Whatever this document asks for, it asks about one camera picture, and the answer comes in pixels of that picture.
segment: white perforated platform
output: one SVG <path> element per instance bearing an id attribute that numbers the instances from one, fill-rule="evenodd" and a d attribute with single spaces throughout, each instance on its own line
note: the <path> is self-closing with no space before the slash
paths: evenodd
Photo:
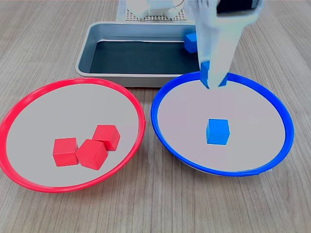
<path id="1" fill-rule="evenodd" d="M 166 16 L 146 16 L 144 19 L 139 20 L 133 13 L 129 10 L 126 10 L 126 19 L 125 21 L 148 21 L 148 20 L 164 20 L 164 21 L 180 21 L 188 20 L 185 9 L 182 9 L 174 19 L 169 19 Z"/>

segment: dark tray bottom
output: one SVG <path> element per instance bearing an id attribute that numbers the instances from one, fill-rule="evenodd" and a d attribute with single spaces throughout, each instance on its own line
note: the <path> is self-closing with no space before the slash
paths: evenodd
<path id="1" fill-rule="evenodd" d="M 199 70 L 197 53 L 188 53 L 181 42 L 101 41 L 90 73 L 187 74 Z"/>

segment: blue cube in tray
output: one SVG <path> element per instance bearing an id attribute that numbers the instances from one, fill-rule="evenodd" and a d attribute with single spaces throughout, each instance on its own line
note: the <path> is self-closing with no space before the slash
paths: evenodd
<path id="1" fill-rule="evenodd" d="M 196 43 L 196 33 L 186 35 L 184 47 L 189 53 L 194 53 L 198 51 Z"/>

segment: wooden table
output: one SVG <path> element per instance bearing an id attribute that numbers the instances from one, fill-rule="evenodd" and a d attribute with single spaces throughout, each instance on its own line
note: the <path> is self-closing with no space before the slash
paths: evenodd
<path id="1" fill-rule="evenodd" d="M 74 65 L 88 26 L 115 20 L 117 8 L 117 0 L 0 1 L 1 120 L 28 93 L 78 77 Z M 232 64 L 232 72 L 269 88 L 292 115 L 294 145 L 272 171 L 218 177 L 181 163 L 152 128 L 157 90 L 130 89 L 147 118 L 134 159 L 108 180 L 65 194 L 26 190 L 1 170 L 0 232 L 310 233 L 310 12 L 310 1 L 266 1 Z"/>

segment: cube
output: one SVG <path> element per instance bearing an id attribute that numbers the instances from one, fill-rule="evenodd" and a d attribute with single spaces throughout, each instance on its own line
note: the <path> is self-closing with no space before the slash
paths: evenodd
<path id="1" fill-rule="evenodd" d="M 76 156 L 82 166 L 99 170 L 108 153 L 102 142 L 87 139 L 77 150 Z"/>
<path id="2" fill-rule="evenodd" d="M 186 35 L 184 47 L 189 53 L 198 51 L 196 33 Z"/>
<path id="3" fill-rule="evenodd" d="M 103 142 L 107 151 L 115 151 L 119 144 L 120 134 L 115 125 L 98 125 L 92 140 Z"/>
<path id="4" fill-rule="evenodd" d="M 76 138 L 58 138 L 54 142 L 53 157 L 56 166 L 77 165 L 76 151 L 78 144 Z"/>
<path id="5" fill-rule="evenodd" d="M 208 70 L 209 70 L 209 61 L 202 62 L 201 64 L 201 82 L 204 86 L 206 86 L 208 89 Z M 225 76 L 224 80 L 220 83 L 219 86 L 226 86 L 227 85 L 227 75 Z"/>
<path id="6" fill-rule="evenodd" d="M 226 145 L 230 136 L 229 122 L 225 119 L 209 119 L 206 129 L 207 143 Z"/>

